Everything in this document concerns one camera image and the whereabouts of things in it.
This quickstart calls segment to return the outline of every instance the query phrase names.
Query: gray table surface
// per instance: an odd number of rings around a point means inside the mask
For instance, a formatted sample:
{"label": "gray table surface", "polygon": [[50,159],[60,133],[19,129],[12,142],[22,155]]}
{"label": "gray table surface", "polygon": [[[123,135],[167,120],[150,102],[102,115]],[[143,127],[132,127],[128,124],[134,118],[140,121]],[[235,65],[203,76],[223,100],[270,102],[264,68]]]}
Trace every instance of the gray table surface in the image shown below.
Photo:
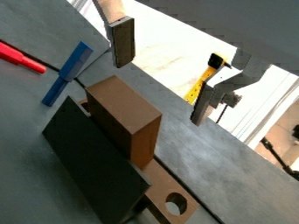
{"label": "gray table surface", "polygon": [[66,0],[0,1],[0,39],[62,69],[79,42],[94,49],[83,69],[108,49],[108,41]]}
{"label": "gray table surface", "polygon": [[298,223],[299,183],[212,120],[196,127],[192,106],[132,63],[106,53],[79,76],[86,86],[118,77],[163,112],[155,155],[224,223]]}
{"label": "gray table surface", "polygon": [[[102,223],[43,136],[67,95],[80,101],[86,91],[74,81],[48,108],[42,99],[58,72],[39,75],[2,60],[0,67],[0,222]],[[191,218],[191,224],[218,223],[204,209]],[[128,224],[150,223],[158,221],[146,209]]]}

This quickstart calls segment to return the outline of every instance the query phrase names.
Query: wooden base with hole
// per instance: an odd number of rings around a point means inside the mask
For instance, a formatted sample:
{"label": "wooden base with hole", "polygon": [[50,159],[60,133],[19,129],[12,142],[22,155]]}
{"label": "wooden base with hole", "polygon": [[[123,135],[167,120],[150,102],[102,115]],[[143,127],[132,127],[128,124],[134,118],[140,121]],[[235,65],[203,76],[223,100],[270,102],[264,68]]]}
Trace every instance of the wooden base with hole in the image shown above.
{"label": "wooden base with hole", "polygon": [[183,224],[200,206],[155,160],[143,169],[152,186],[144,194],[148,210],[163,224]]}

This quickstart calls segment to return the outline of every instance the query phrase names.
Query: blue plastic piece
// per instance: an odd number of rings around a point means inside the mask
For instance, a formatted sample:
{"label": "blue plastic piece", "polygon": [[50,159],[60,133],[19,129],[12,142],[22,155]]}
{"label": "blue plastic piece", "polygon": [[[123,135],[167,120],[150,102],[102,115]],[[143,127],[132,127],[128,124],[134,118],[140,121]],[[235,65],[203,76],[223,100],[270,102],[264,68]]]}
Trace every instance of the blue plastic piece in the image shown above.
{"label": "blue plastic piece", "polygon": [[56,102],[68,83],[72,82],[72,80],[78,77],[80,69],[83,68],[92,52],[94,50],[88,47],[88,45],[80,41],[75,51],[72,52],[66,64],[62,67],[59,78],[42,100],[42,103],[48,107],[51,107]]}
{"label": "blue plastic piece", "polygon": [[48,107],[52,106],[52,104],[56,102],[63,89],[67,87],[70,83],[59,76],[58,80],[54,82],[51,86],[51,90],[44,96],[42,103],[47,105]]}
{"label": "blue plastic piece", "polygon": [[78,77],[80,69],[83,68],[83,65],[87,62],[92,52],[94,50],[90,48],[90,46],[80,41],[59,72],[59,76],[66,81],[72,82],[72,80]]}

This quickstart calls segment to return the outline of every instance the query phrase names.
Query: red tool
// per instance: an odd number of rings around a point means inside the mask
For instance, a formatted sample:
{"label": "red tool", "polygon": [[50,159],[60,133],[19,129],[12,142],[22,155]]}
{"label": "red tool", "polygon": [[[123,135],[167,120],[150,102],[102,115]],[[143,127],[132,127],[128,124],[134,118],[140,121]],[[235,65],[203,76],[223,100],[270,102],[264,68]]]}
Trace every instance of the red tool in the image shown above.
{"label": "red tool", "polygon": [[23,65],[31,68],[39,74],[46,72],[46,66],[27,58],[19,51],[16,51],[11,46],[0,42],[0,59],[7,60],[15,65]]}

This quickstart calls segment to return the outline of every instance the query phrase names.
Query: yellow clamp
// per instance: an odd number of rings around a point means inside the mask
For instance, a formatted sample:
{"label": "yellow clamp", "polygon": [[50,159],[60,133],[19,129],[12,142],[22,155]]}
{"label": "yellow clamp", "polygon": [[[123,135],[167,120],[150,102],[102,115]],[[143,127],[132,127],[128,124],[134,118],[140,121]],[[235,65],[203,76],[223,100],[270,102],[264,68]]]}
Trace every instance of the yellow clamp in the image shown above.
{"label": "yellow clamp", "polygon": [[227,64],[227,58],[222,58],[219,54],[212,53],[210,56],[210,62],[208,62],[208,68],[203,72],[199,80],[194,84],[190,92],[186,94],[183,99],[192,105],[199,93],[202,91],[202,83],[216,73],[220,66],[226,65],[230,67],[230,64]]}

